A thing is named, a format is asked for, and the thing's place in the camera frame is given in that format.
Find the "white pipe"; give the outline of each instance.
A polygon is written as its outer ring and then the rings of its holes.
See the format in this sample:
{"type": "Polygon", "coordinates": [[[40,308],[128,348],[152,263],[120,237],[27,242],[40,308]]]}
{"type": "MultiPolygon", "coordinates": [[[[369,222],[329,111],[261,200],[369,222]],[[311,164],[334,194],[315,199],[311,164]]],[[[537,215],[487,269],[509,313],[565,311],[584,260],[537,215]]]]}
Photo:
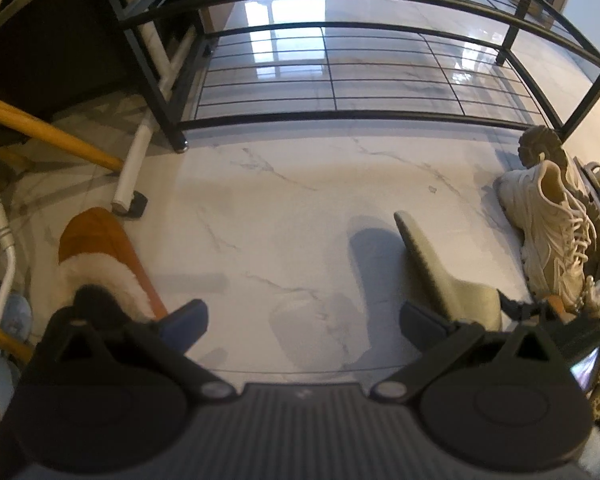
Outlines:
{"type": "Polygon", "coordinates": [[[158,30],[155,28],[154,22],[143,23],[138,29],[158,74],[160,77],[164,77],[169,72],[169,57],[164,50],[164,45],[158,35],[158,30]]]}
{"type": "MultiPolygon", "coordinates": [[[[191,48],[195,37],[196,31],[191,27],[182,38],[182,41],[180,41],[178,50],[171,61],[169,72],[160,79],[158,86],[166,99],[168,99],[171,94],[171,87],[173,87],[173,83],[180,73],[180,69],[184,64],[184,60],[189,53],[189,49],[191,48]]],[[[126,154],[125,164],[122,167],[120,178],[118,179],[116,193],[111,201],[111,207],[116,213],[127,213],[131,207],[131,200],[134,195],[134,189],[136,188],[138,174],[142,167],[142,161],[146,156],[146,150],[149,147],[149,142],[151,142],[151,137],[155,130],[157,130],[157,125],[154,120],[154,115],[151,113],[151,110],[147,110],[144,117],[142,117],[142,121],[140,121],[140,125],[134,135],[134,140],[126,154]]]]}
{"type": "Polygon", "coordinates": [[[16,275],[16,250],[15,241],[11,228],[9,227],[9,221],[2,205],[2,199],[0,198],[0,246],[4,250],[7,256],[7,271],[2,279],[0,285],[0,322],[4,314],[4,306],[7,303],[7,298],[11,293],[11,286],[13,285],[13,279],[16,275]]]}

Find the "shoelace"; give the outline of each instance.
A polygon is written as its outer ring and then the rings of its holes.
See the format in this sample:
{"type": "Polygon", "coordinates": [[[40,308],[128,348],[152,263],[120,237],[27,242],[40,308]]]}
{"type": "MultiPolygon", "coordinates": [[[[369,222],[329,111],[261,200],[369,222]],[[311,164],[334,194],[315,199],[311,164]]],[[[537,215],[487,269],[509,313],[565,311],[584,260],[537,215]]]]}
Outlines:
{"type": "Polygon", "coordinates": [[[574,265],[577,263],[584,264],[589,261],[585,251],[592,243],[595,243],[596,228],[589,219],[584,205],[579,200],[569,192],[567,192],[567,200],[572,213],[570,223],[573,231],[573,243],[569,246],[568,257],[574,265]]]}

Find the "beige sneaker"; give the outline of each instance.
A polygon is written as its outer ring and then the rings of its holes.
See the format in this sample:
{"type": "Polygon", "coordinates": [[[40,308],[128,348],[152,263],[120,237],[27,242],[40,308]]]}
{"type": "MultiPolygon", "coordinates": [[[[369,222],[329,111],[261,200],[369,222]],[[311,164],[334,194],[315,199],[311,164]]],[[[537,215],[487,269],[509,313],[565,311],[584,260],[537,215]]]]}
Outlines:
{"type": "MultiPolygon", "coordinates": [[[[558,165],[564,187],[584,205],[596,228],[600,250],[600,201],[593,187],[588,185],[590,172],[574,162],[562,147],[558,134],[547,126],[532,126],[521,135],[519,144],[518,156],[525,168],[532,168],[543,160],[558,165]]],[[[592,251],[589,251],[589,256],[594,256],[592,251]]],[[[595,256],[594,260],[599,261],[600,254],[595,256]]]]}
{"type": "Polygon", "coordinates": [[[530,170],[507,171],[494,188],[505,215],[524,231],[522,262],[536,300],[551,294],[573,309],[584,287],[583,265],[596,231],[585,207],[567,191],[550,160],[530,170]]]}

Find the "yellow wooden pole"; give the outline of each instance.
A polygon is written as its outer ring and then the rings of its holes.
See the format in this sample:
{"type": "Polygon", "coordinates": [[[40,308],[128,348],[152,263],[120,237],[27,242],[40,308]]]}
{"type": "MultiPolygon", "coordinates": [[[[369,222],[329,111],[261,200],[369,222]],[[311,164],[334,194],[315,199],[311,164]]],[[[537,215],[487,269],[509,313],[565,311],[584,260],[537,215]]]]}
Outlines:
{"type": "Polygon", "coordinates": [[[18,361],[21,361],[24,364],[27,364],[33,355],[33,348],[11,337],[1,328],[0,348],[13,355],[18,361]]]}
{"type": "Polygon", "coordinates": [[[0,124],[26,136],[48,142],[64,152],[71,153],[108,170],[117,173],[122,170],[123,161],[116,156],[109,155],[88,142],[77,139],[77,137],[71,136],[55,126],[2,101],[0,101],[0,124]]]}
{"type": "Polygon", "coordinates": [[[11,166],[14,170],[29,171],[35,166],[33,160],[7,147],[0,148],[0,160],[11,166]]]}

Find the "small screen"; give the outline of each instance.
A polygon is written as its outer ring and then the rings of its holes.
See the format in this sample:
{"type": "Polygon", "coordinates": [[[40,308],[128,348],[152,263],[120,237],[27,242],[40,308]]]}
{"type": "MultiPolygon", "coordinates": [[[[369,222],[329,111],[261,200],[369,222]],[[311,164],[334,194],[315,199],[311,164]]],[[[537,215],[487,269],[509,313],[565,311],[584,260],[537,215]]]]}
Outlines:
{"type": "Polygon", "coordinates": [[[596,365],[599,353],[600,348],[595,348],[582,361],[577,362],[571,367],[571,373],[576,378],[576,381],[578,381],[578,384],[583,391],[586,391],[591,383],[591,373],[596,365]]]}

